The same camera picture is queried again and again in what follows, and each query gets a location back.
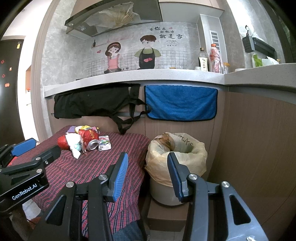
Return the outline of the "pink purple sponge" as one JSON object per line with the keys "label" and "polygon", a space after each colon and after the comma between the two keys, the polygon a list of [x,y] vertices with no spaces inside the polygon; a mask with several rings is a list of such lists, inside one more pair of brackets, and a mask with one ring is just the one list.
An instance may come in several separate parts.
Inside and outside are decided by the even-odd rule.
{"label": "pink purple sponge", "polygon": [[75,126],[71,126],[68,130],[67,133],[75,133]]}

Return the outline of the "dark sauce bottle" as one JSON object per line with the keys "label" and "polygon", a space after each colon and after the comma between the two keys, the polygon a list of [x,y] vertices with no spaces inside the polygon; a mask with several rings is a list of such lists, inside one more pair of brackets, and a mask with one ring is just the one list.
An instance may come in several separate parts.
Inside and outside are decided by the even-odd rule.
{"label": "dark sauce bottle", "polygon": [[199,66],[201,67],[201,71],[209,71],[209,66],[208,66],[208,55],[205,52],[204,48],[200,48],[200,52],[198,55],[198,60],[199,60]]}

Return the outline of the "red plastic bottle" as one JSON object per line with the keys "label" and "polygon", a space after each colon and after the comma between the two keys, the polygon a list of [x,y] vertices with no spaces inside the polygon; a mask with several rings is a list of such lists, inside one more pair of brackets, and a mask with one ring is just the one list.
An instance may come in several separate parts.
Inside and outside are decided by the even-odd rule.
{"label": "red plastic bottle", "polygon": [[222,73],[222,59],[216,44],[212,43],[209,52],[210,71],[214,73]]}

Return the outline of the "brown cardboard box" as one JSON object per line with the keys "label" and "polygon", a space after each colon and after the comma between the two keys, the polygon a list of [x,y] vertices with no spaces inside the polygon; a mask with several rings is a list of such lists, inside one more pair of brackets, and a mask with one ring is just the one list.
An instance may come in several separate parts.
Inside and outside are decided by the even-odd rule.
{"label": "brown cardboard box", "polygon": [[164,232],[180,232],[186,224],[188,204],[165,206],[151,199],[147,213],[149,229]]}

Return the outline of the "Kleenex tissue pack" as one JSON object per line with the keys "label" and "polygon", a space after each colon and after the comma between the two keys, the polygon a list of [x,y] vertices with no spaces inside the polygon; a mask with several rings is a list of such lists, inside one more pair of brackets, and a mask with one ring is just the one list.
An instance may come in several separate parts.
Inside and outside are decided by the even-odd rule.
{"label": "Kleenex tissue pack", "polygon": [[107,151],[111,149],[111,142],[108,135],[99,136],[99,144],[98,150],[99,151]]}

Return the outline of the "yellow snack wrapper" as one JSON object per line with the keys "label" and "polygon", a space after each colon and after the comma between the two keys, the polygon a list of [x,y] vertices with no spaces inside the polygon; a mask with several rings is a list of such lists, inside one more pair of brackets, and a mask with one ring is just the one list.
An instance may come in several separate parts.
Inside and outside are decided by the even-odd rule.
{"label": "yellow snack wrapper", "polygon": [[99,128],[96,127],[96,126],[90,127],[90,126],[88,126],[88,125],[85,125],[85,126],[76,126],[76,127],[74,128],[75,133],[79,133],[79,130],[84,130],[84,131],[86,131],[86,130],[90,130],[90,129],[92,129],[92,130],[94,130],[94,131],[97,131],[97,132],[99,133]]}

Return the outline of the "red crushed drink can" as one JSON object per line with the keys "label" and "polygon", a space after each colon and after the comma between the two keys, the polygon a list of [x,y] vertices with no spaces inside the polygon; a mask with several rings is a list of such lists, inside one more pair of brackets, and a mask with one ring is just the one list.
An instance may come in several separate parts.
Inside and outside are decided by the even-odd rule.
{"label": "red crushed drink can", "polygon": [[81,137],[81,146],[83,152],[92,151],[98,147],[99,134],[96,130],[91,128],[88,130],[80,129],[78,133]]}

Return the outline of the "black wall rack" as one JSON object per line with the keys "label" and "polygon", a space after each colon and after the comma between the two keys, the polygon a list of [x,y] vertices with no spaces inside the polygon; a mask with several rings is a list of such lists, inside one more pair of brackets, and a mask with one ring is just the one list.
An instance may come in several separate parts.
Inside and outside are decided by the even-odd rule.
{"label": "black wall rack", "polygon": [[248,28],[248,25],[245,26],[245,29],[247,30],[247,33],[246,36],[242,38],[242,42],[246,53],[257,51],[273,59],[277,58],[277,52],[272,46],[256,37],[252,37],[249,34],[250,29]]}

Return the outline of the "cartoon couple wall sticker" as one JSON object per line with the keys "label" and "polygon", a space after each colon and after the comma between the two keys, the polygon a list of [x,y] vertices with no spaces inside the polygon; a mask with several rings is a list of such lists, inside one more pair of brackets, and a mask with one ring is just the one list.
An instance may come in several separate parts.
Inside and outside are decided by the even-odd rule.
{"label": "cartoon couple wall sticker", "polygon": [[129,27],[93,41],[85,61],[88,77],[137,69],[187,69],[189,31],[186,24],[159,23]]}

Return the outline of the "blue hanging towel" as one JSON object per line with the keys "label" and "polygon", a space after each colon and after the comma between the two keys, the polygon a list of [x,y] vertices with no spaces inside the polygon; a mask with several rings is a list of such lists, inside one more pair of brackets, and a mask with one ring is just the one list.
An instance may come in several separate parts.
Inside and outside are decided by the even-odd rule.
{"label": "blue hanging towel", "polygon": [[147,117],[159,121],[209,121],[217,114],[218,90],[184,85],[144,87]]}

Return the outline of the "small glass jar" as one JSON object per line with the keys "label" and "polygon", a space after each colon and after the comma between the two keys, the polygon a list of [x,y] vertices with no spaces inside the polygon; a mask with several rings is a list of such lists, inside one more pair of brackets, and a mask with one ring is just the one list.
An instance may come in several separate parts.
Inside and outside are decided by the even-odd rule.
{"label": "small glass jar", "polygon": [[228,74],[229,73],[229,67],[230,67],[229,63],[227,63],[227,62],[223,63],[223,74]]}

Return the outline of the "red round wrapper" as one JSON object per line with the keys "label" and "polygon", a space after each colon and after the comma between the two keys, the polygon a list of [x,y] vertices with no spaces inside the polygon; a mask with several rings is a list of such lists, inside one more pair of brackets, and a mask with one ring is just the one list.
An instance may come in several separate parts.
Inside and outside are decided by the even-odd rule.
{"label": "red round wrapper", "polygon": [[58,137],[57,144],[60,147],[60,149],[62,149],[62,150],[70,149],[70,146],[68,145],[65,135]]}

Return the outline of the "black hanging bag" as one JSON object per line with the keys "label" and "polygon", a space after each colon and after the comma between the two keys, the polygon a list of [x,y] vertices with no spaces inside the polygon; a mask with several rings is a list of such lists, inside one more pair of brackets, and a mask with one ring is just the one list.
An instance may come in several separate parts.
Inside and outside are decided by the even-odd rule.
{"label": "black hanging bag", "polygon": [[124,135],[142,115],[151,112],[151,107],[139,98],[139,90],[137,83],[115,83],[59,93],[54,97],[54,117],[109,117]]}

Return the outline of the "white bowl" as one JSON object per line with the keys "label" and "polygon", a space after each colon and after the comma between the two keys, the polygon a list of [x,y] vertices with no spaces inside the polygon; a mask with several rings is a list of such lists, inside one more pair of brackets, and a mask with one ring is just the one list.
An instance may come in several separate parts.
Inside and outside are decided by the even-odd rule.
{"label": "white bowl", "polygon": [[238,72],[238,71],[242,71],[242,70],[246,70],[247,68],[236,68],[234,71]]}

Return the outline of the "range hood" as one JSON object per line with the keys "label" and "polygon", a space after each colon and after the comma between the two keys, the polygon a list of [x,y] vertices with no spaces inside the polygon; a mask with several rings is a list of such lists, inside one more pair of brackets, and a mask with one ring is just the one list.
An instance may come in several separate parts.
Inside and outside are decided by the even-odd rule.
{"label": "range hood", "polygon": [[91,5],[79,10],[65,21],[69,34],[87,39],[121,27],[163,20],[158,1],[91,1]]}

